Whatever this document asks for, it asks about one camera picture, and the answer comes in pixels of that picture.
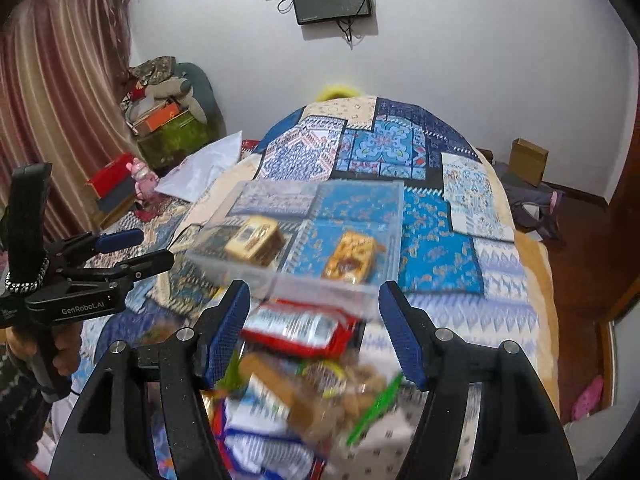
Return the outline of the left hand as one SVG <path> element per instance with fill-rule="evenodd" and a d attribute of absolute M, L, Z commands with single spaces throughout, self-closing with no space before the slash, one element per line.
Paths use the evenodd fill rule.
<path fill-rule="evenodd" d="M 56 353 L 52 364 L 61 376 L 75 373 L 80 361 L 82 323 L 72 323 L 55 327 L 53 331 Z M 20 333 L 14 328 L 6 328 L 6 342 L 17 359 L 24 362 L 32 360 L 38 353 L 37 343 L 32 336 Z"/>

